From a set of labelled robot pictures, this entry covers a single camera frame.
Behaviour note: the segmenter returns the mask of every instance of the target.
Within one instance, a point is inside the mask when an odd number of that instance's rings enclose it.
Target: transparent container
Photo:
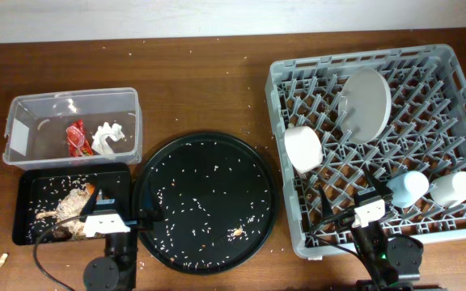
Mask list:
[[[107,139],[115,154],[70,157],[66,129],[82,120],[86,138],[98,126],[118,123],[124,139]],[[93,165],[107,162],[137,164],[142,160],[142,110],[133,88],[67,91],[19,96],[6,119],[8,137],[3,162],[24,170]]]

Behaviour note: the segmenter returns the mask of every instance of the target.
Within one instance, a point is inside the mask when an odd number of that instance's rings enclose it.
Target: dish rack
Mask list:
[[[346,112],[337,105],[346,80],[372,68],[387,80],[392,111],[387,127],[366,144],[350,142],[340,124]],[[294,252],[322,259],[341,251],[308,235],[321,219],[318,187],[334,213],[354,204],[354,193],[367,187],[363,167],[387,181],[406,171],[430,181],[466,171],[466,81],[451,47],[445,44],[394,48],[274,62],[265,85],[273,134],[282,166],[283,196]],[[286,154],[289,124],[309,126],[323,147],[322,164],[300,179]],[[452,209],[435,204],[429,194],[407,209],[393,208],[381,219],[388,234],[407,234],[423,243],[466,238],[466,201]],[[349,231],[326,225],[316,235],[354,249]]]

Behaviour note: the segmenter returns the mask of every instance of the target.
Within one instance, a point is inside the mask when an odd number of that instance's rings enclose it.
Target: red wrapper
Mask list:
[[[71,157],[94,155],[89,141],[86,139],[86,130],[82,120],[78,120],[66,129],[66,140]]]

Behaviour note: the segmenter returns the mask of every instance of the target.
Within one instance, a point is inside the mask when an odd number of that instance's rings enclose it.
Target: round tray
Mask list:
[[[153,231],[139,234],[156,259],[180,272],[212,274],[255,255],[273,228],[277,200],[269,168],[251,146],[198,133],[172,141],[144,166],[133,210],[135,217],[143,208],[161,213]]]

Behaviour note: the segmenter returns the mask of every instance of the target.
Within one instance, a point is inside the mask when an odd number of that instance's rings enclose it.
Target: brown wooden surface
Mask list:
[[[0,290],[60,290],[36,269],[32,247],[17,247],[11,241],[23,172],[5,165],[1,154],[6,117],[15,96],[131,86],[138,90],[143,111],[144,162],[172,138],[209,129],[257,146],[277,169],[277,148],[264,103],[273,61],[437,43],[454,48],[466,76],[466,29],[1,44],[0,255],[8,252],[10,256],[0,268]],[[259,253],[220,275],[174,272],[140,247],[138,261],[145,267],[138,270],[138,289],[330,290],[368,278],[351,255],[316,262],[298,258],[292,251],[283,202],[280,210],[273,233]],[[52,274],[83,289],[82,271],[91,259],[102,255],[103,247],[102,240],[56,243],[42,246],[39,256]],[[421,274],[420,285],[466,290],[466,240],[427,245]]]

